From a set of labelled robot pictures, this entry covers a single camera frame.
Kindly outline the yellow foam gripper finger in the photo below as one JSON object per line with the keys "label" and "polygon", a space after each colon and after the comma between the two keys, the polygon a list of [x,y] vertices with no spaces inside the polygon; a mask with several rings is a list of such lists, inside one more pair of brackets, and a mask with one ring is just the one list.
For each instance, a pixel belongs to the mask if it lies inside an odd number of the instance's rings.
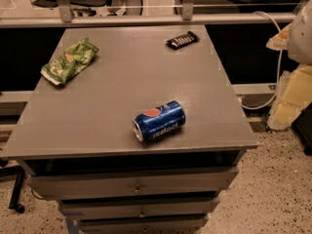
{"label": "yellow foam gripper finger", "polygon": [[300,64],[293,72],[284,71],[269,111],[268,127],[274,131],[288,128],[311,102],[312,66]]}
{"label": "yellow foam gripper finger", "polygon": [[279,33],[270,38],[266,43],[268,49],[282,51],[288,48],[290,25],[285,26]]}

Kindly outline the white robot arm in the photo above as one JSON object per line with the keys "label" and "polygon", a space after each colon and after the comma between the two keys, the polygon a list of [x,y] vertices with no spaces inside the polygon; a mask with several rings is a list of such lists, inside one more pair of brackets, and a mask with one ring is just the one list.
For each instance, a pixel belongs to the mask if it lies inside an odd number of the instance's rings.
{"label": "white robot arm", "polygon": [[270,129],[282,131],[312,102],[312,0],[266,47],[287,50],[288,57],[299,63],[295,71],[283,72],[267,120]]}

